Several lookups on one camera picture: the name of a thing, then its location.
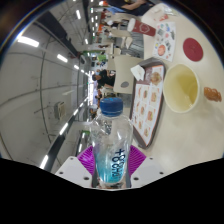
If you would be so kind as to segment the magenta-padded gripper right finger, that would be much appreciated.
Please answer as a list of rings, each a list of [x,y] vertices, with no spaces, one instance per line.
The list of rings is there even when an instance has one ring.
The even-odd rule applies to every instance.
[[[132,146],[127,164],[126,187],[140,188],[165,176],[164,169],[153,158]]]

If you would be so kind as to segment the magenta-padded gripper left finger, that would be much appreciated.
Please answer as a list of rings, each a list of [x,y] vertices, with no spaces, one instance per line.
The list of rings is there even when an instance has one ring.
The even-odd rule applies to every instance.
[[[91,188],[94,172],[94,155],[92,147],[88,147],[77,157],[69,156],[55,175],[81,187]]]

